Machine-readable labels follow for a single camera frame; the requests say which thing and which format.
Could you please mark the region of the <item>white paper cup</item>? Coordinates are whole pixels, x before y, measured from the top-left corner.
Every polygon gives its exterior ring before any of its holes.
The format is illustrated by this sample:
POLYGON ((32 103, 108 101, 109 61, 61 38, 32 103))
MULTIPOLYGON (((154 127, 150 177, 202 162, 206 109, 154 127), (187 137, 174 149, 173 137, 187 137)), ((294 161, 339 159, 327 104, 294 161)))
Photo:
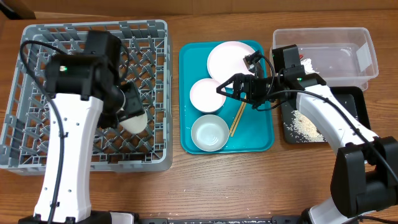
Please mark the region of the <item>white paper cup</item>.
POLYGON ((137 116, 120 116, 120 125, 131 134, 139 134, 147 127, 147 113, 144 111, 137 116))

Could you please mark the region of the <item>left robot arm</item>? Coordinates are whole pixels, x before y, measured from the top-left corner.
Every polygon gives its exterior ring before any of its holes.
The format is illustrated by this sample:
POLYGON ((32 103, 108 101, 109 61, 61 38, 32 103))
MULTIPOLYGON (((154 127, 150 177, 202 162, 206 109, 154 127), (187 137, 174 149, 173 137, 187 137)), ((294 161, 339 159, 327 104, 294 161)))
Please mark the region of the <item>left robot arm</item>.
POLYGON ((89 31, 85 48, 57 50, 38 88, 50 105, 49 149, 44 182, 32 216, 22 223, 133 223, 131 212, 94 211, 90 165, 98 128, 145 130, 147 113, 134 83, 120 72, 127 48, 108 31, 89 31))

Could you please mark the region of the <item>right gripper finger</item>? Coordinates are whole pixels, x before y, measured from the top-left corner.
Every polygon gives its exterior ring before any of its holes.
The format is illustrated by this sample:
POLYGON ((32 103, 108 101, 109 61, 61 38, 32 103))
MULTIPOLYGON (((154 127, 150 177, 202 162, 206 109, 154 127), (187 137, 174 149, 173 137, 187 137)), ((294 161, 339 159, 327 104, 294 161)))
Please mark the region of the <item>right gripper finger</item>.
POLYGON ((238 100, 238 101, 246 101, 245 98, 242 98, 242 97, 241 97, 241 93, 242 93, 242 92, 239 91, 239 90, 233 90, 231 93, 228 93, 228 92, 226 92, 226 91, 223 91, 223 90, 220 89, 220 88, 217 88, 217 89, 216 89, 216 92, 217 92, 218 94, 221 94, 221 95, 227 97, 227 98, 232 98, 232 99, 238 100))
POLYGON ((237 73, 237 74, 234 74, 232 77, 230 77, 229 79, 227 79, 224 83, 222 83, 221 85, 219 85, 217 88, 216 88, 216 91, 217 92, 221 92, 221 90, 224 88, 224 87, 227 87, 229 84, 232 84, 233 85, 233 91, 234 92, 243 92, 243 83, 244 83, 244 81, 245 81, 245 78, 246 78, 246 76, 245 76, 245 74, 243 74, 243 73, 237 73))

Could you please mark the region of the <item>grey bowl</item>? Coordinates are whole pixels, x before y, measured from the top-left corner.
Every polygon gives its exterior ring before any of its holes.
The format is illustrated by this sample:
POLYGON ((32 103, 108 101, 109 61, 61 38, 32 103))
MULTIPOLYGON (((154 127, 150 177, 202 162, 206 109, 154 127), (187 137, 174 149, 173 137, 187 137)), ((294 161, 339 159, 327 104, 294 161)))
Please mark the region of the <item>grey bowl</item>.
POLYGON ((217 115, 199 117, 192 125, 191 139, 201 151, 215 152, 224 148, 229 139, 227 123, 217 115))

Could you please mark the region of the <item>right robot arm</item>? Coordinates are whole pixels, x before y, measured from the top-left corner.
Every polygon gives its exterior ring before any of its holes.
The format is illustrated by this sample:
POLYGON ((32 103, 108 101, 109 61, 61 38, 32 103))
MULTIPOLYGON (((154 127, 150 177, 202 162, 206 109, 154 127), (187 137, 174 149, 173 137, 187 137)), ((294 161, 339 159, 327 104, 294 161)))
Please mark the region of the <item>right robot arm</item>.
POLYGON ((273 218, 273 223, 358 223, 372 212, 397 205, 397 140, 380 138, 357 121, 334 97, 317 73, 305 73, 296 45, 272 50, 272 75, 264 78, 254 52, 243 58, 251 74, 234 74, 217 93, 250 104, 288 102, 321 132, 336 154, 331 197, 299 216, 273 218))

